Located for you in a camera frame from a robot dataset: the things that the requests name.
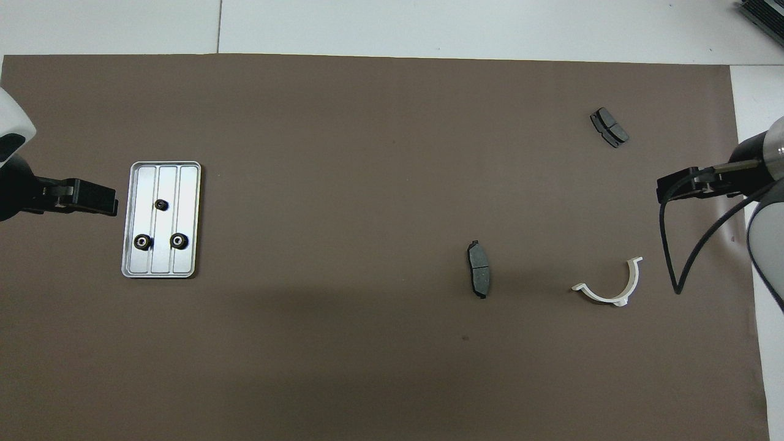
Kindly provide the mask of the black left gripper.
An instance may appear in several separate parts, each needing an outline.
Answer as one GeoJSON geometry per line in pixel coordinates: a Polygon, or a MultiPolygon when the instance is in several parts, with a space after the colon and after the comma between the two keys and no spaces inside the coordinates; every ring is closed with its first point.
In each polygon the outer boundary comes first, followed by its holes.
{"type": "Polygon", "coordinates": [[[20,156],[13,156],[1,170],[1,221],[17,213],[95,213],[109,217],[118,214],[115,188],[79,178],[40,178],[20,156]],[[70,188],[67,206],[59,203],[62,190],[70,188]]]}

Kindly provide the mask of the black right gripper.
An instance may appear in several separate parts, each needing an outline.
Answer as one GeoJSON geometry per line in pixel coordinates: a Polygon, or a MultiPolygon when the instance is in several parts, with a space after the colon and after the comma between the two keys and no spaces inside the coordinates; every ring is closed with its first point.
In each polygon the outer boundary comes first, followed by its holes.
{"type": "Polygon", "coordinates": [[[656,198],[659,204],[664,201],[691,198],[705,192],[704,183],[722,194],[740,193],[749,196],[762,187],[775,182],[764,162],[764,136],[754,136],[739,143],[729,156],[728,162],[756,160],[754,168],[706,174],[702,178],[700,168],[683,168],[656,181],[656,198]]]}

